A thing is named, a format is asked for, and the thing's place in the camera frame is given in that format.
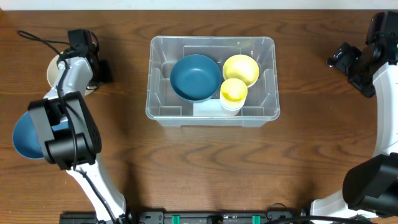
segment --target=gray storage box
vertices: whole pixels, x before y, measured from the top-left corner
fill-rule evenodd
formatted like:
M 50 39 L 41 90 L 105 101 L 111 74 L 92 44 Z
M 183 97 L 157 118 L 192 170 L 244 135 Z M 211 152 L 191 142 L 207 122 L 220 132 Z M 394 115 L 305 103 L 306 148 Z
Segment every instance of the gray storage box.
M 236 116 L 194 116 L 193 103 L 173 91 L 173 66 L 191 54 L 212 58 L 221 71 L 225 61 L 236 54 L 248 55 L 257 62 L 259 79 L 249 88 L 245 104 Z M 220 93 L 212 98 L 220 98 Z M 280 108 L 274 41 L 269 37 L 154 37 L 150 42 L 146 114 L 163 126 L 260 127 L 277 119 Z

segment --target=wooden table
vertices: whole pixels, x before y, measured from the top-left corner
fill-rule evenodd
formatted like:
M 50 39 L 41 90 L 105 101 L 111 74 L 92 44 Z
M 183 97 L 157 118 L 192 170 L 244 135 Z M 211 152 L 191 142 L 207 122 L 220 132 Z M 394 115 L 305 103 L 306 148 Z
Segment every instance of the wooden table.
M 376 98 L 367 99 L 325 60 L 342 44 L 364 47 L 376 11 L 26 11 L 0 25 L 0 222 L 58 223 L 92 211 L 80 186 L 13 148 L 12 129 L 49 90 L 54 53 L 17 36 L 67 40 L 93 31 L 115 79 L 85 101 L 100 130 L 104 163 L 135 209 L 300 208 L 342 187 L 376 142 Z M 149 45 L 157 35 L 269 36 L 276 44 L 280 117 L 261 128 L 163 128 L 145 114 Z M 398 219 L 379 220 L 397 223 Z

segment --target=blue plate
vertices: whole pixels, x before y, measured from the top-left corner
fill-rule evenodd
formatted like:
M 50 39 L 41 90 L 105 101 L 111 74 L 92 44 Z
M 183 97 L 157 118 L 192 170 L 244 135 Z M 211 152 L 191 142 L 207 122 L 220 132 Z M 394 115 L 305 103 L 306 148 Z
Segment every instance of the blue plate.
M 65 128 L 68 128 L 66 121 L 52 127 L 54 131 Z M 12 132 L 12 143 L 17 152 L 28 159 L 44 158 L 29 112 L 24 113 L 15 125 Z
M 221 71 L 211 58 L 189 55 L 175 64 L 170 82 L 178 96 L 191 103 L 201 103 L 217 92 Z

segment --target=yellow cup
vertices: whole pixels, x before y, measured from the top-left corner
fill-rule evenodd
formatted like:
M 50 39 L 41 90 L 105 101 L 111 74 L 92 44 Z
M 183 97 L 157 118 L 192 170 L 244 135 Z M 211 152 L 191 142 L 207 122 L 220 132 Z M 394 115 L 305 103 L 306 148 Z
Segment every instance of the yellow cup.
M 248 87 L 237 78 L 229 78 L 221 84 L 220 102 L 227 110 L 239 110 L 244 105 L 248 95 Z
M 260 75 L 257 62 L 247 55 L 234 55 L 225 61 L 223 66 L 224 80 L 238 78 L 249 88 Z

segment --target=green tape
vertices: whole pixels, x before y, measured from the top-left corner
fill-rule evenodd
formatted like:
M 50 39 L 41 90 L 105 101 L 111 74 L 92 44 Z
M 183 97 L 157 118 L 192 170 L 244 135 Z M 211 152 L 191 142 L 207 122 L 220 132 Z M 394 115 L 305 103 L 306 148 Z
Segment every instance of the green tape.
M 253 224 L 261 224 L 261 217 L 259 215 L 253 215 Z
M 180 216 L 179 215 L 173 215 L 172 216 L 172 224 L 180 224 Z

